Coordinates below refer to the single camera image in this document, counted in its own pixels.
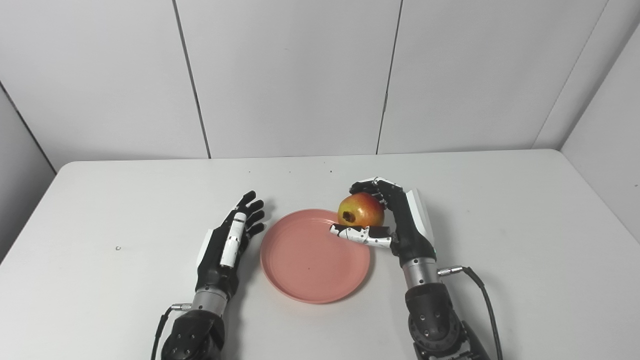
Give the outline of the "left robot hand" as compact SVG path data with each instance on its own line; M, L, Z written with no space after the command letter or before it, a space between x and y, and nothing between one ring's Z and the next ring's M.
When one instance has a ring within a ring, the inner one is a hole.
M239 287L238 268L251 239L266 226L265 202L254 190L247 192L214 228L197 268L195 290L218 289L230 299Z

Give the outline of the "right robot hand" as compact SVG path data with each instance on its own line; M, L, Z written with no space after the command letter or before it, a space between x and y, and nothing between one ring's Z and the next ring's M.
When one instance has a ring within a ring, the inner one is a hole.
M406 191L386 178L373 177L355 182L349 193L373 196L383 209L391 211L395 230L333 223L329 228L331 234L363 245L390 248L400 266L421 258L437 261L436 250L429 239L430 222L416 191Z

